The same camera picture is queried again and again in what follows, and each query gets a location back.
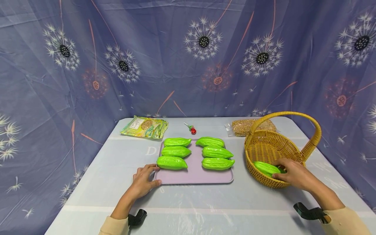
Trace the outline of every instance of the black clamp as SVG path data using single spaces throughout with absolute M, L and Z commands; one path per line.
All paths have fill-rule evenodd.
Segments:
M 320 220 L 322 223 L 327 224 L 328 215 L 320 207 L 308 210 L 307 207 L 301 202 L 294 205 L 295 211 L 305 220 Z
M 143 224 L 145 218 L 146 218 L 146 215 L 147 215 L 147 213 L 143 209 L 138 210 L 136 216 L 129 214 L 128 215 L 128 225 L 130 227 L 141 226 Z

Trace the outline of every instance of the human hand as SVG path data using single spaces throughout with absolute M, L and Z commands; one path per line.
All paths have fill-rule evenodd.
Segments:
M 280 158 L 273 162 L 272 165 L 280 166 L 282 169 L 286 168 L 287 171 L 287 173 L 284 174 L 273 174 L 272 177 L 274 179 L 288 182 L 296 188 L 311 193 L 315 188 L 323 184 L 302 164 L 291 159 Z
M 145 196 L 152 188 L 161 185 L 161 180 L 149 181 L 150 174 L 158 170 L 157 164 L 149 164 L 138 168 L 137 173 L 133 175 L 133 183 L 125 194 L 136 200 Z

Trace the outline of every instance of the purple tray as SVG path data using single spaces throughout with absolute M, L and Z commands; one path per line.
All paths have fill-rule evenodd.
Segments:
M 162 184 L 231 183 L 234 180 L 232 167 L 225 171 L 207 170 L 202 167 L 202 147 L 196 146 L 196 141 L 197 139 L 192 139 L 187 147 L 192 151 L 188 157 L 184 158 L 188 169 L 178 171 L 160 169 L 155 173 L 154 178 L 162 180 Z M 163 143 L 159 156 L 164 148 Z

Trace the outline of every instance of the beige sleeve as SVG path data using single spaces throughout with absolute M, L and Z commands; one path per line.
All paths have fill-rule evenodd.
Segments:
M 107 216 L 98 235 L 128 235 L 128 218 L 116 220 Z
M 327 235 L 371 235 L 357 213 L 348 207 L 324 213 L 332 219 L 328 224 L 321 224 Z

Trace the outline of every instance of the wicker basket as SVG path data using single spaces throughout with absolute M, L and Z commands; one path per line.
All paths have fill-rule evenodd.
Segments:
M 301 152 L 291 140 L 277 132 L 272 132 L 269 130 L 256 130 L 257 127 L 264 121 L 273 117 L 284 115 L 298 115 L 305 117 L 309 119 L 316 127 L 315 134 L 310 139 L 310 141 L 308 141 Z M 315 150 L 320 139 L 320 125 L 316 120 L 306 114 L 289 111 L 268 114 L 254 122 L 250 129 L 250 132 L 247 134 L 246 141 L 244 143 L 244 148 L 246 150 L 247 168 L 251 175 L 258 182 L 262 183 L 265 186 L 268 186 L 270 188 L 287 187 L 290 185 L 289 183 L 264 175 L 255 167 L 253 162 L 261 161 L 271 164 L 278 158 L 290 158 L 294 161 L 299 162 L 305 167 L 305 161 Z

